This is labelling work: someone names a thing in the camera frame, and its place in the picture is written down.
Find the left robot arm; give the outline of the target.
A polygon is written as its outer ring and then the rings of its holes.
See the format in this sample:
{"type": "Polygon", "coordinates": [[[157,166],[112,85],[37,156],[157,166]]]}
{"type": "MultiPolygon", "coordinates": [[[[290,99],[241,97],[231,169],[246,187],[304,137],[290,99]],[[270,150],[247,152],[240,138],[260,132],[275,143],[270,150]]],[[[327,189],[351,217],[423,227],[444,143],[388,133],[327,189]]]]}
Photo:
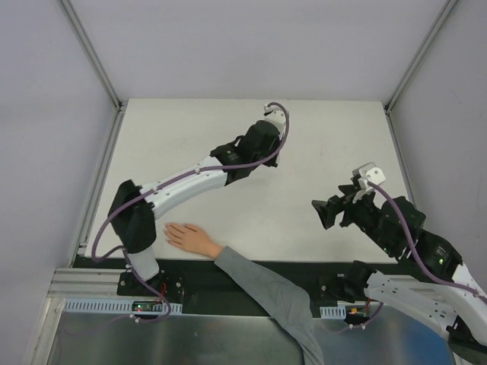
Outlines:
{"type": "Polygon", "coordinates": [[[110,206],[110,224],[135,269],[134,285],[145,296],[161,286],[153,243],[156,221],[176,206],[211,189],[247,178],[258,166],[277,167],[285,122],[260,120],[245,135],[212,150],[195,166],[156,182],[120,184],[110,206]]]}

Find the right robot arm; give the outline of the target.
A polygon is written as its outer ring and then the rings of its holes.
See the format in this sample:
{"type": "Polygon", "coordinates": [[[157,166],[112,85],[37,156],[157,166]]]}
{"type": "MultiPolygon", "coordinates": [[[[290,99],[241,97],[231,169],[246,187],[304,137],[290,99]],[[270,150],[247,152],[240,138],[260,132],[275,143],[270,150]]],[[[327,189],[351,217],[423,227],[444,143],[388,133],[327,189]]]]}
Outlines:
{"type": "Polygon", "coordinates": [[[340,186],[342,196],[311,202],[324,229],[338,215],[340,227],[355,225],[405,275],[430,284],[439,299],[417,294],[365,262],[355,261],[343,275],[321,287],[336,300],[364,298],[386,304],[428,326],[458,357],[471,364],[486,362],[486,292],[470,274],[461,254],[444,238],[424,229],[425,215],[403,196],[387,197],[381,207],[373,192],[356,202],[358,188],[340,186]]]}

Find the grey sleeved forearm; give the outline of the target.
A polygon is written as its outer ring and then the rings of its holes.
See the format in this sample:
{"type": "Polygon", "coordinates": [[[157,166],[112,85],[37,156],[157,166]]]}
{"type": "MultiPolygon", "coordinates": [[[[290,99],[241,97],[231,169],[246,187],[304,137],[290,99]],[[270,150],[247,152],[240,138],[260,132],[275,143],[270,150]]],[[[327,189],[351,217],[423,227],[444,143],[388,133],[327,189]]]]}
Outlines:
{"type": "Polygon", "coordinates": [[[215,264],[299,344],[305,364],[325,363],[307,291],[230,247],[223,248],[215,264]]]}

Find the person's hand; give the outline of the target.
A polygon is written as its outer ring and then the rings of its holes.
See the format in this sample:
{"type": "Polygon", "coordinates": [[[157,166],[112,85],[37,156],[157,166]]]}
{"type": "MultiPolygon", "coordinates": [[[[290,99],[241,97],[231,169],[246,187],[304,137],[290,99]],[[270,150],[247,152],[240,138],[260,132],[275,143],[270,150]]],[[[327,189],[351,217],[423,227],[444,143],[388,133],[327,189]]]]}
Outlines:
{"type": "Polygon", "coordinates": [[[223,250],[201,227],[192,224],[164,225],[166,241],[185,252],[216,259],[223,250]]]}

